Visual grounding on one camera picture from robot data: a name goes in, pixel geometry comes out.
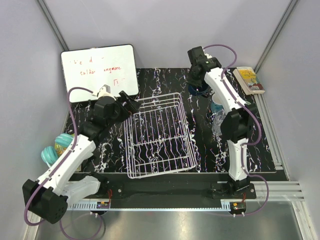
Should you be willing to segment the white wire dish rack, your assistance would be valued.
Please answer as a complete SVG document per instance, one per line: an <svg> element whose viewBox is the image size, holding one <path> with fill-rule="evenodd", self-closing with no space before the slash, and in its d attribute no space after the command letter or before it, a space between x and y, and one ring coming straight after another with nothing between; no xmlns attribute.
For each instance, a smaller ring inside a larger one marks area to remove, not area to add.
<svg viewBox="0 0 320 240"><path fill-rule="evenodd" d="M180 93L138 99L124 122L127 176L142 179L196 167L193 138Z"/></svg>

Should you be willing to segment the clear glass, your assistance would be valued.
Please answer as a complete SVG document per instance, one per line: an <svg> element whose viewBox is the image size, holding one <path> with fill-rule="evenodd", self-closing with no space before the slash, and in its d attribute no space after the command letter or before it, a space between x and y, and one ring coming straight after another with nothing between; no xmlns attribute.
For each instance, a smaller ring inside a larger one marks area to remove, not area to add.
<svg viewBox="0 0 320 240"><path fill-rule="evenodd" d="M212 128L211 128L214 136L221 136L222 135L221 125L222 125L225 117L226 117L226 114L225 114L224 110L220 110L214 115L214 119L212 121Z"/></svg>

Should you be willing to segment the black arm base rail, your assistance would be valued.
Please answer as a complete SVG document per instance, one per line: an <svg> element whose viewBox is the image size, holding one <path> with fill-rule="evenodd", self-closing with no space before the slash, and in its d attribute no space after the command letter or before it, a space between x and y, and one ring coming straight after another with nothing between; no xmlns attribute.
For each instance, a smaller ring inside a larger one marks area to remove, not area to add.
<svg viewBox="0 0 320 240"><path fill-rule="evenodd" d="M253 186L231 195L226 173L169 173L130 179L125 173L102 173L112 190L113 209L200 209L221 206L221 200L255 199Z"/></svg>

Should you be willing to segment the dark blue ceramic mug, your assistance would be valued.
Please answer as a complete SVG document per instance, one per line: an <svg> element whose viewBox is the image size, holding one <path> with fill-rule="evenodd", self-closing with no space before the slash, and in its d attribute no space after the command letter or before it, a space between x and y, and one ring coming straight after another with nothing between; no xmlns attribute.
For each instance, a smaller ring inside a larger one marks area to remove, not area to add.
<svg viewBox="0 0 320 240"><path fill-rule="evenodd" d="M192 84L188 85L188 91L192 96L201 96L204 98L208 98L210 95L208 93L208 88L209 86L205 82L202 84L202 86L195 86Z"/></svg>

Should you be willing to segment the light blue dotted mug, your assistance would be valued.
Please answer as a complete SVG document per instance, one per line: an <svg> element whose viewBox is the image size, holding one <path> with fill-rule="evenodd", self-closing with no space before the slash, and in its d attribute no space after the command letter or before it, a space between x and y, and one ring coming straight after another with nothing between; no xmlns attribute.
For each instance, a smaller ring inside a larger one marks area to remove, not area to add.
<svg viewBox="0 0 320 240"><path fill-rule="evenodd" d="M212 94L210 109L213 113L217 113L223 109L223 105L219 96L216 93Z"/></svg>

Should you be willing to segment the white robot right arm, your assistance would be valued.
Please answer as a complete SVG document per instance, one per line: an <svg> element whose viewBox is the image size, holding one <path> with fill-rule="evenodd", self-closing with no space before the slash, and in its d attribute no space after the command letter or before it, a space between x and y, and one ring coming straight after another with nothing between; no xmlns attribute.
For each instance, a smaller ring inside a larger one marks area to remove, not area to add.
<svg viewBox="0 0 320 240"><path fill-rule="evenodd" d="M222 137L229 149L229 180L222 192L239 198L249 187L247 146L254 125L258 126L254 104L247 104L225 78L225 68L215 57L205 54L201 46L187 52L190 69L187 76L188 90L193 96L202 96L208 88L217 95L225 117L220 125Z"/></svg>

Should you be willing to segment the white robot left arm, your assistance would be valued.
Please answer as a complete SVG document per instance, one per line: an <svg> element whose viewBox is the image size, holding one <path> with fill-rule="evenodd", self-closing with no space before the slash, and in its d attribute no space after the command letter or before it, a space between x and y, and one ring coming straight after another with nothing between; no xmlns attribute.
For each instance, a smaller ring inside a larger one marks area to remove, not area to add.
<svg viewBox="0 0 320 240"><path fill-rule="evenodd" d="M83 198L90 195L103 198L108 194L108 178L98 173L92 172L70 185L67 183L79 165L93 156L110 128L137 113L141 104L124 91L119 93L118 98L108 92L100 92L97 97L87 121L75 127L73 140L65 152L37 180L28 179L23 184L23 216L27 225L33 226L28 220L28 212L55 224L69 206Z"/></svg>

